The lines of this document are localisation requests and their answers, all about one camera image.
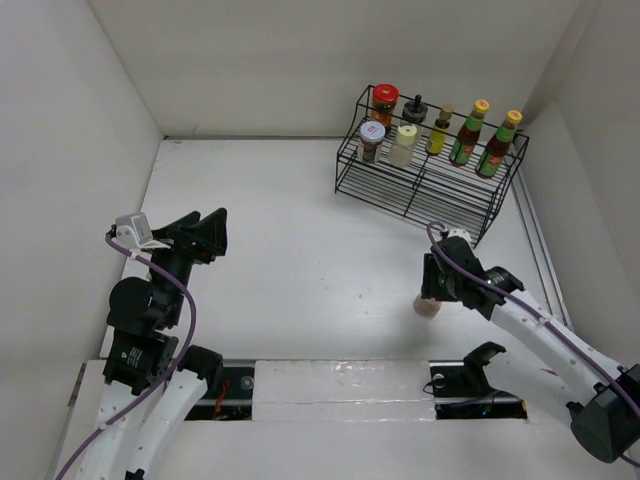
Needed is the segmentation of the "pink-lid spice jar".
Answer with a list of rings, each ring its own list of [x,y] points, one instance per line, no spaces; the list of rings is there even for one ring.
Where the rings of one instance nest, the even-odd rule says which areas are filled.
[[[413,301],[414,311],[421,317],[425,318],[433,318],[435,317],[440,309],[442,303],[438,300],[432,298],[422,298],[418,295]]]

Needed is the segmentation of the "yellow-lid spice jar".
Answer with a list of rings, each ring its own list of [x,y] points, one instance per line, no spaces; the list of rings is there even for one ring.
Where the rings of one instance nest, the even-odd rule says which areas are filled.
[[[417,127],[413,124],[398,127],[388,156],[392,166],[404,168],[411,163],[417,133]]]

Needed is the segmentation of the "small yellow-label brown bottle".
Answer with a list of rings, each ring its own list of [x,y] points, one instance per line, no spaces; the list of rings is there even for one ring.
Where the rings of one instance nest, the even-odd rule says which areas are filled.
[[[454,107],[449,104],[444,105],[440,109],[438,117],[434,122],[433,128],[430,130],[429,137],[425,144],[425,151],[427,154],[435,156],[442,151],[453,112]]]

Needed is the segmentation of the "yellow-cap green-label sauce bottle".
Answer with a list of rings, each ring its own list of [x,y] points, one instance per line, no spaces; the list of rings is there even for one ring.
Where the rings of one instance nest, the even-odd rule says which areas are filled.
[[[489,109],[490,103],[487,100],[478,99],[475,101],[473,109],[458,131],[451,148],[449,161],[453,166],[463,167],[470,161]]]

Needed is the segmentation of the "white-lid dark sauce jar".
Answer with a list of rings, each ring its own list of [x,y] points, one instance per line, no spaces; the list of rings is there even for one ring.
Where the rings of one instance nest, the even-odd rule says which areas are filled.
[[[363,163],[373,164],[377,162],[385,136],[385,126],[378,121],[369,120],[361,125],[359,130],[359,151],[360,159]]]

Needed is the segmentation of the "black-lid spice shaker jar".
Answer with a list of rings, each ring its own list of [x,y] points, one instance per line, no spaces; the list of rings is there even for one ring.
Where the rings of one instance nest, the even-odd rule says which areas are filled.
[[[422,101],[422,96],[417,94],[413,99],[407,100],[403,106],[402,120],[405,123],[420,126],[428,112],[428,106]]]

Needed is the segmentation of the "red-lid chili sauce jar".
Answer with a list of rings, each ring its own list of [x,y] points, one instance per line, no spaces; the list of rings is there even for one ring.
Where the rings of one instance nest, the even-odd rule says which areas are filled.
[[[376,85],[372,92],[371,119],[390,129],[398,99],[399,90],[396,86],[389,83]]]

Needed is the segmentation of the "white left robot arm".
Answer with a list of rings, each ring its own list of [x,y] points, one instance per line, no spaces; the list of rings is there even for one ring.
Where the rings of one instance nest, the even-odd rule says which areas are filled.
[[[106,243],[148,269],[111,290],[106,322],[113,338],[93,432],[57,473],[79,479],[151,479],[191,409],[225,397],[221,354],[193,344],[197,307],[192,269],[225,255],[227,215],[197,211],[153,229],[139,212],[117,218]]]

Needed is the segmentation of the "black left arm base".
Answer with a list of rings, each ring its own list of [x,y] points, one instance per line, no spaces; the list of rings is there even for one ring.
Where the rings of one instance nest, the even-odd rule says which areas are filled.
[[[252,419],[255,364],[230,362],[218,389],[207,392],[186,415],[186,421],[247,421]]]

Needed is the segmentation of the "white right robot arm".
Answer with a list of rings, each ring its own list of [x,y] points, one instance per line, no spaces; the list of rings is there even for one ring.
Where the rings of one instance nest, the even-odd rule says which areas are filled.
[[[581,340],[535,302],[508,270],[483,268],[467,240],[449,233],[423,259],[421,296],[457,302],[516,338],[541,366],[495,342],[467,354],[462,381],[473,393],[503,390],[567,425],[592,457],[626,460],[639,440],[639,367],[625,367]]]

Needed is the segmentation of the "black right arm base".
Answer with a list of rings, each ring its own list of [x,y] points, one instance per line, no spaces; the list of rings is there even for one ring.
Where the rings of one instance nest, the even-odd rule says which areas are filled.
[[[493,388],[484,369],[506,349],[485,342],[462,360],[431,360],[430,378],[422,391],[431,395],[435,419],[444,420],[527,420],[525,403],[518,397]]]

